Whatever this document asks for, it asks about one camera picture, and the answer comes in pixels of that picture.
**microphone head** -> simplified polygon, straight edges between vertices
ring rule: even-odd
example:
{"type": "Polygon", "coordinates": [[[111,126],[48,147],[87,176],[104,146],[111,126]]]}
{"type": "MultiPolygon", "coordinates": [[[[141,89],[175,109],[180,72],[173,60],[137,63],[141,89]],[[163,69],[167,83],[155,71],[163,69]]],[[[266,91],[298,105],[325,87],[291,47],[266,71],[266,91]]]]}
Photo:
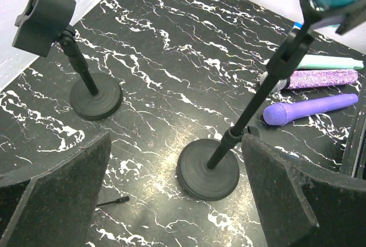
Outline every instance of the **microphone head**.
{"type": "Polygon", "coordinates": [[[263,119],[268,125],[283,126],[287,122],[287,111],[281,103],[275,103],[264,109],[263,119]]]}
{"type": "MultiPolygon", "coordinates": [[[[261,77],[259,78],[259,85],[262,85],[264,80],[266,79],[266,77],[268,76],[268,72],[265,71],[261,77]]],[[[287,80],[285,79],[281,79],[280,81],[278,81],[278,83],[276,84],[276,86],[272,89],[272,91],[270,91],[272,94],[277,92],[277,91],[280,91],[282,89],[284,89],[287,85],[287,80]]]]}

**silver microphone grille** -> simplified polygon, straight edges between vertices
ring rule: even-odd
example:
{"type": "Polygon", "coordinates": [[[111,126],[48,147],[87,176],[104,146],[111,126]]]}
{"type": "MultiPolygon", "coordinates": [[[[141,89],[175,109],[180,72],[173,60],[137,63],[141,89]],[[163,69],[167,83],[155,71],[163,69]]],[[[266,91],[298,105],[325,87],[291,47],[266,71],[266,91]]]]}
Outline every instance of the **silver microphone grille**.
{"type": "MultiPolygon", "coordinates": [[[[259,85],[262,85],[264,80],[266,79],[266,77],[268,76],[268,72],[264,72],[260,79],[259,79],[259,85]]],[[[280,91],[282,89],[284,89],[287,85],[287,80],[285,79],[281,79],[280,81],[278,81],[278,83],[276,84],[276,86],[272,89],[272,91],[270,92],[271,94],[277,92],[277,91],[280,91]]]]}

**purple microphone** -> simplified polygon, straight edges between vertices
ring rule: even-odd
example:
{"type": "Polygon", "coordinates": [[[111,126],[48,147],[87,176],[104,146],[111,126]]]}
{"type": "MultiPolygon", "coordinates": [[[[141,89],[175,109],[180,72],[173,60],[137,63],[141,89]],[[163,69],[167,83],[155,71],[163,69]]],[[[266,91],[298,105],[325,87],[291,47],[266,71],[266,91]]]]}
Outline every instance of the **purple microphone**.
{"type": "Polygon", "coordinates": [[[263,118],[268,125],[283,126],[295,119],[345,108],[358,101],[356,94],[340,94],[293,104],[275,103],[264,109],[263,118]]]}
{"type": "MultiPolygon", "coordinates": [[[[259,80],[260,85],[262,85],[267,75],[267,72],[262,74],[259,80]]],[[[358,77],[358,72],[352,69],[294,71],[290,78],[280,80],[271,93],[275,93],[282,89],[302,89],[353,84],[357,81],[358,77]]]]}

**round black base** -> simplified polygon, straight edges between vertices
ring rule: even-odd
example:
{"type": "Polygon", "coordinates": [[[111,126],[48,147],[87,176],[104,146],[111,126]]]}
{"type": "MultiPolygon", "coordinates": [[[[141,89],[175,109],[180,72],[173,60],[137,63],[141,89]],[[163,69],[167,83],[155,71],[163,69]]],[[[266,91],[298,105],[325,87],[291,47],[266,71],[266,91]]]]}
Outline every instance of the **round black base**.
{"type": "Polygon", "coordinates": [[[213,169],[206,164],[220,142],[196,140],[188,144],[178,159],[177,177],[194,198],[217,201],[230,195],[239,182],[239,164],[232,151],[213,169]]]}
{"type": "Polygon", "coordinates": [[[70,104],[86,120],[101,120],[112,114],[122,103],[122,90],[118,82],[104,73],[91,74],[99,93],[91,95],[84,81],[79,79],[71,89],[70,104]]]}

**marble countertop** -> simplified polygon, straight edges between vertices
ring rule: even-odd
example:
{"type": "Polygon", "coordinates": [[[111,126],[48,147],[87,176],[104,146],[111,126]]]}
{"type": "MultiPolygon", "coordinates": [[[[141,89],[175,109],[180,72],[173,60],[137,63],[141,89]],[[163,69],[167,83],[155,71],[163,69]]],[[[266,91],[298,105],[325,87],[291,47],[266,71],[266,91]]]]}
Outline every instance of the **marble countertop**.
{"type": "MultiPolygon", "coordinates": [[[[222,201],[188,197],[175,169],[186,144],[220,139],[235,123],[292,25],[246,0],[102,0],[76,24],[77,41],[91,72],[119,81],[123,105],[103,121],[77,117],[69,93],[79,76],[54,46],[0,93],[0,173],[61,160],[109,132],[100,201],[131,200],[96,210],[87,246],[266,246],[239,146],[239,186],[222,201]]],[[[364,57],[322,35],[309,53],[364,57]]],[[[250,124],[265,142],[337,172],[355,107],[281,128],[264,124],[262,111],[275,102],[358,93],[360,81],[273,94],[250,124]]]]}

